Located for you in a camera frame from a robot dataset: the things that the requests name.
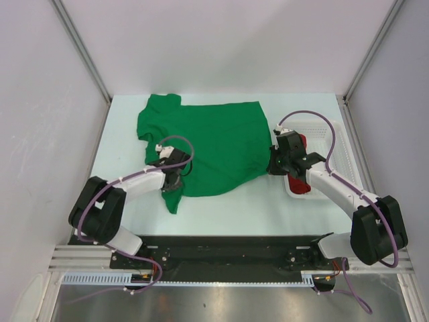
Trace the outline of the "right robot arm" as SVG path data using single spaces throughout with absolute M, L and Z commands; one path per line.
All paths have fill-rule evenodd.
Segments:
M 320 191 L 351 218 L 348 233 L 329 233 L 319 238 L 310 250 L 309 261 L 325 269 L 334 258 L 356 256 L 362 263 L 377 262 L 389 268 L 399 264 L 399 250 L 408 237 L 398 201 L 392 196 L 379 197 L 353 184 L 333 171 L 328 160 L 316 152 L 307 153 L 301 135 L 291 129 L 275 131 L 276 144 L 270 148 L 267 172 L 290 175 Z

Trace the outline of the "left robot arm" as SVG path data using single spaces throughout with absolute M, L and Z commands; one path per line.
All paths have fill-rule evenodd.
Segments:
M 158 159 L 139 172 L 111 182 L 89 178 L 68 218 L 80 241 L 125 253 L 125 261 L 134 268 L 147 263 L 148 252 L 142 248 L 142 239 L 121 225 L 126 203 L 152 191 L 180 188 L 181 172 L 192 163 L 192 154 L 172 146 L 158 145 L 156 153 Z

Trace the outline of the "green t shirt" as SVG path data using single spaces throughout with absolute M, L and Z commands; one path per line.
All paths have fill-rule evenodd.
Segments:
M 227 193 L 266 173 L 271 134 L 259 102 L 183 105 L 176 94 L 150 95 L 137 117 L 137 137 L 147 142 L 145 162 L 157 160 L 155 146 L 194 152 L 182 187 L 162 193 L 171 214 L 182 197 Z

